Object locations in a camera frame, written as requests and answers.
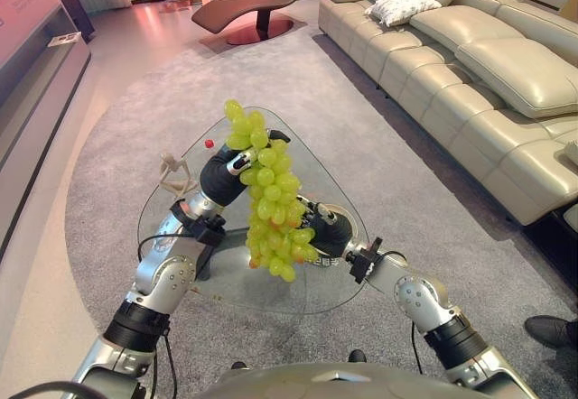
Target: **silver robot arm segment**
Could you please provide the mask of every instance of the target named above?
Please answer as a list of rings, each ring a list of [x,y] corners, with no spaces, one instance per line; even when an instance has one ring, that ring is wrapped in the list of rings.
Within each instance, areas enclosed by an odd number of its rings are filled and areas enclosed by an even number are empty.
[[[224,146],[203,167],[201,190],[188,203],[172,205],[172,213],[156,233],[167,237],[153,239],[153,247],[136,268],[130,291],[73,381],[109,397],[141,397],[138,392],[144,390],[137,378],[153,363],[156,343],[167,334],[171,314],[224,237],[225,220],[220,214],[244,189],[238,175],[255,159],[251,150],[240,153]]]

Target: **black cable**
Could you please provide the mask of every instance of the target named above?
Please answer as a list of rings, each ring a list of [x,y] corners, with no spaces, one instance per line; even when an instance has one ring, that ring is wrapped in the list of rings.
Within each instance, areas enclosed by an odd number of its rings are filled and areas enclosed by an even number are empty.
[[[71,381],[53,381],[51,383],[38,384],[10,396],[9,399],[24,399],[26,397],[34,396],[35,394],[46,392],[72,393],[81,399],[107,399],[102,393],[95,389]]]
[[[154,394],[156,393],[156,383],[158,382],[158,364],[159,364],[159,358],[156,355],[157,354],[157,348],[154,347],[154,358],[153,358],[153,386],[151,387],[151,397],[149,399],[154,399]]]
[[[166,334],[163,334],[164,337],[164,344],[166,345],[166,353],[169,356],[169,365],[171,366],[171,375],[172,375],[172,399],[177,399],[177,373],[174,371],[174,361],[172,361],[172,352],[171,352],[171,344],[169,343],[169,332],[167,331]]]
[[[421,375],[424,374],[422,370],[422,364],[419,362],[419,356],[417,355],[417,348],[415,347],[415,322],[412,322],[412,347],[414,347],[415,362],[417,363],[417,369]]]
[[[151,235],[150,237],[145,238],[143,241],[138,243],[138,250],[136,252],[138,256],[138,262],[143,260],[143,246],[145,243],[150,241],[151,239],[158,239],[158,238],[171,238],[171,237],[179,237],[179,238],[195,238],[194,235],[191,234],[158,234],[158,235]]]
[[[387,256],[387,255],[400,255],[401,257],[404,258],[405,261],[407,261],[406,256],[403,253],[399,253],[397,250],[389,250],[388,252],[385,252],[383,254],[383,256]]]

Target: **cream leather sofa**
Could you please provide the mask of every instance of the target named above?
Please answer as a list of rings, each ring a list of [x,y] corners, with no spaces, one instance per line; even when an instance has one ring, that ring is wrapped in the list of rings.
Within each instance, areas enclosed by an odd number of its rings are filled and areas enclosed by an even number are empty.
[[[519,223],[576,203],[564,148],[578,139],[578,24],[515,0],[452,0],[387,28],[371,4],[321,0],[319,27]]]

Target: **carpet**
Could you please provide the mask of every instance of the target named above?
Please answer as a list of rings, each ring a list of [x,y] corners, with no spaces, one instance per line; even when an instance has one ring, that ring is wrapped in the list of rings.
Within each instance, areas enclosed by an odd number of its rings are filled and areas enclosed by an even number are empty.
[[[445,283],[452,301],[540,397],[576,395],[576,355],[543,348],[522,328],[536,314],[573,317],[553,276],[536,267],[540,254],[314,22],[258,45],[210,44],[196,43],[132,85],[98,121],[79,156],[66,240],[80,294],[100,330],[133,281],[136,228],[157,183],[159,152],[184,153],[234,97],[282,117],[349,196],[369,236],[382,237],[384,247]],[[307,316],[252,311],[190,293],[172,316],[180,397],[206,388],[238,359],[250,367],[344,361],[361,348],[372,362],[416,371],[410,326],[393,297],[369,286],[333,311]],[[160,348],[158,394],[170,397]],[[424,372],[443,377],[420,339],[418,351]]]

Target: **bunch of grapes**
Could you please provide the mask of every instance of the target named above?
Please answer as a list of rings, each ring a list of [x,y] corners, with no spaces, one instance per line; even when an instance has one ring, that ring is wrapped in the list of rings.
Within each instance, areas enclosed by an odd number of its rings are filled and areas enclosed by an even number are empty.
[[[314,230],[299,228],[305,206],[297,200],[301,183],[291,173],[287,143],[269,141],[263,115],[256,110],[245,115],[235,100],[225,103],[225,115],[233,127],[227,146],[235,150],[253,147],[258,152],[258,161],[240,175],[253,200],[246,242],[251,251],[249,266],[268,268],[271,275],[292,282],[293,263],[315,262],[318,254],[308,244],[315,236]]]

